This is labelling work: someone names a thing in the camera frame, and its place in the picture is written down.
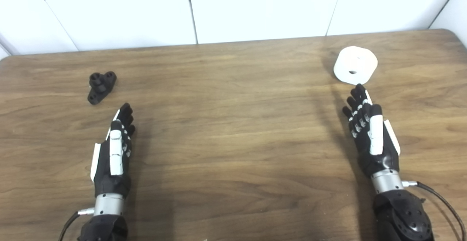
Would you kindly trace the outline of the black white robot left hand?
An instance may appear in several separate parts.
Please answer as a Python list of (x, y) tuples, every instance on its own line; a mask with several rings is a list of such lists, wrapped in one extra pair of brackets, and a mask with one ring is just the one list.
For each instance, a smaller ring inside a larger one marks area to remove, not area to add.
[(95, 197), (113, 193), (126, 198), (130, 192), (133, 120), (132, 107), (124, 103), (112, 119), (105, 141), (94, 146), (90, 177)]

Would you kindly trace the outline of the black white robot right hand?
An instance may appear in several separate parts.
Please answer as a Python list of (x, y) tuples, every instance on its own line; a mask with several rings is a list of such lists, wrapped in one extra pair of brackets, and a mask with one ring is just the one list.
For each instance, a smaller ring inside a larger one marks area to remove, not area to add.
[(367, 177), (384, 171), (400, 171), (400, 146), (382, 107), (372, 103), (368, 90), (357, 84), (342, 108), (358, 152), (358, 165)]

